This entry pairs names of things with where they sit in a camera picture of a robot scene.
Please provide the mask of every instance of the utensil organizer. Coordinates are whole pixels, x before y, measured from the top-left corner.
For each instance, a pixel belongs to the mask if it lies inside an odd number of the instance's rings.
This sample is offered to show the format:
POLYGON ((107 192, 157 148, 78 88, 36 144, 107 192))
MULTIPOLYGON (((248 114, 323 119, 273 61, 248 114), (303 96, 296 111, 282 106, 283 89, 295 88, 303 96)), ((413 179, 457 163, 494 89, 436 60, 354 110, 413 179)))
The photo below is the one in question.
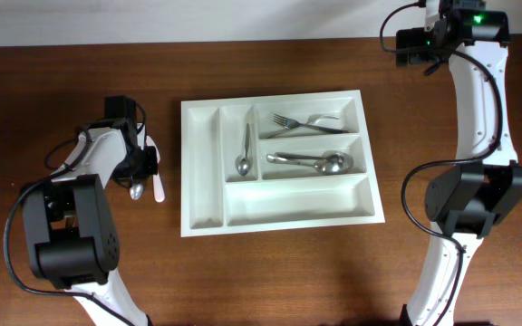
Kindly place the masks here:
POLYGON ((181 124, 182 236, 384 222, 359 91, 183 101, 181 124), (272 122, 274 114, 302 123, 318 114, 335 115, 340 119, 319 125, 349 133, 300 128, 269 139, 283 130, 272 122), (253 167, 243 177, 236 163, 244 153, 247 123, 253 167), (266 161, 266 154, 276 152, 329 151, 352 156, 348 174, 322 176, 266 161))

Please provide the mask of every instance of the fork tines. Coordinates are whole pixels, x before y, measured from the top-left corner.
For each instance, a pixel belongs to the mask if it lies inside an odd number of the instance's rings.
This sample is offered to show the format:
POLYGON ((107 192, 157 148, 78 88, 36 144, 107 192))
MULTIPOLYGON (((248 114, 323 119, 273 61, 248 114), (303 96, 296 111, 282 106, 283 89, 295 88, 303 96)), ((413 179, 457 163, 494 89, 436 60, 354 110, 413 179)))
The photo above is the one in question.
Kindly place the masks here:
POLYGON ((283 117, 283 116, 280 116, 278 114, 274 114, 273 115, 273 122, 278 124, 278 125, 280 125, 280 126, 284 126, 287 123, 287 118, 283 117))

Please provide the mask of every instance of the wall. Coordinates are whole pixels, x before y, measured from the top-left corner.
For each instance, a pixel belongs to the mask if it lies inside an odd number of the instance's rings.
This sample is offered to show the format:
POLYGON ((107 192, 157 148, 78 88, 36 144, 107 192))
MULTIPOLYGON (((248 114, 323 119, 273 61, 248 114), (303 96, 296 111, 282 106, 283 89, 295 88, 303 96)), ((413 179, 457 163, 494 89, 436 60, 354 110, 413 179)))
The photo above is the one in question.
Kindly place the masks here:
MULTIPOLYGON (((0 46, 372 37, 410 1, 0 0, 0 46)), ((522 1, 488 7, 506 11, 511 32, 522 33, 522 1)), ((422 26, 424 10, 395 17, 387 35, 422 26)))

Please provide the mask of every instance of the wood grain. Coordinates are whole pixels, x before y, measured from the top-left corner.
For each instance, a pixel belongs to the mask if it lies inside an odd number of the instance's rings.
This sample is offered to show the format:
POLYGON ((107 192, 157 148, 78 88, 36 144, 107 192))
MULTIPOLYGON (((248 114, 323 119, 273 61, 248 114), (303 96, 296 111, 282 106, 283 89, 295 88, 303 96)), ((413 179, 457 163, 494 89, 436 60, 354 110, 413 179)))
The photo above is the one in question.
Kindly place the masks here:
MULTIPOLYGON (((522 35, 507 65, 508 118, 522 164, 522 35)), ((90 325, 71 299, 13 285, 2 257, 4 222, 19 187, 48 173, 43 157, 126 94, 149 115, 162 156, 164 204, 110 184, 120 271, 156 325, 337 325, 395 320, 418 282, 429 239, 402 213, 401 181, 414 166, 452 158, 456 104, 448 69, 397 69, 373 39, 0 48, 0 324, 90 325), (361 90, 386 223, 180 238, 180 102, 361 90)), ((412 183, 413 212, 428 180, 412 183)), ((13 262, 28 284, 21 218, 13 262)), ((522 203, 478 250, 457 321, 522 324, 522 203)))

